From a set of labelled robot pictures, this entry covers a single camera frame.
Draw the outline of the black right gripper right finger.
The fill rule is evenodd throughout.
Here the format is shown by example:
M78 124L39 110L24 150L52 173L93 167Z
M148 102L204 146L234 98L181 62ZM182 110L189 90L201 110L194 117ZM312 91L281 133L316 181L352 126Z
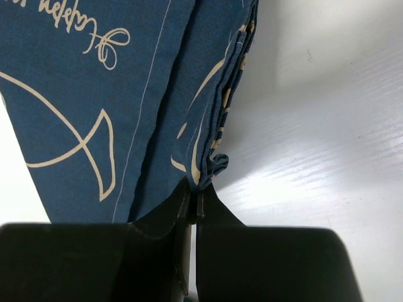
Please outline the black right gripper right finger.
M326 228L247 226L213 186L196 204L200 301L361 301L339 236Z

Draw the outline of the navy blue fish placemat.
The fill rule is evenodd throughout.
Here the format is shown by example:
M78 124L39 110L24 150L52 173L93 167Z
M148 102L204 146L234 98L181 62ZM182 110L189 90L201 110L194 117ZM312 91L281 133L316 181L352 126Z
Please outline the navy blue fish placemat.
M2 1L1 94L53 223L132 222L204 190L257 1Z

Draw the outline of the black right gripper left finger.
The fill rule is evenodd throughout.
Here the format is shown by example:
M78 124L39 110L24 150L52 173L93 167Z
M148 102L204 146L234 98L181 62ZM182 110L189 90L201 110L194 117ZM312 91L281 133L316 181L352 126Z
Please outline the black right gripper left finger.
M2 301L182 301L188 294L187 180L135 223L1 227Z

